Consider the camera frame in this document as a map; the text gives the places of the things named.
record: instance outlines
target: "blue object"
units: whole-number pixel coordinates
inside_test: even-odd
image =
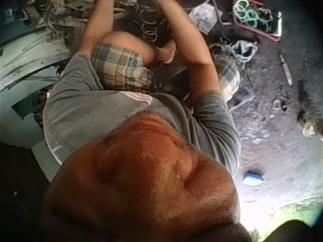
[[[249,186],[257,186],[263,183],[263,178],[261,175],[248,172],[243,178],[242,183]]]

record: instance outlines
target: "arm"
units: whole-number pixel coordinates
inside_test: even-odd
[[[170,24],[178,53],[188,68],[193,103],[205,93],[222,92],[208,47],[189,16],[176,0],[155,1]]]
[[[91,57],[96,44],[113,29],[114,0],[96,0],[78,52]]]

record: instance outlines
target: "gray t-shirt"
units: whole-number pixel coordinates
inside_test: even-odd
[[[43,112],[45,139],[62,164],[80,147],[143,111],[158,114],[188,143],[236,173],[241,143],[221,94],[205,94],[192,114],[169,94],[104,90],[89,58],[81,53],[73,56],[51,91]]]

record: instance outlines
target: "t-shirt logo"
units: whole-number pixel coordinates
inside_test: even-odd
[[[127,97],[130,97],[133,100],[139,101],[139,102],[147,102],[148,105],[151,105],[152,102],[152,96],[139,93],[139,92],[130,92],[130,91],[120,91],[119,93],[126,95]]]

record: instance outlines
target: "plaid shorts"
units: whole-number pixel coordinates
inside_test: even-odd
[[[142,57],[127,48],[100,43],[92,55],[92,64],[107,90],[140,93],[163,92],[184,99],[190,92],[188,72],[176,75],[165,86],[152,83],[152,72],[143,65]],[[240,73],[233,59],[214,60],[224,98],[228,101],[238,90]]]

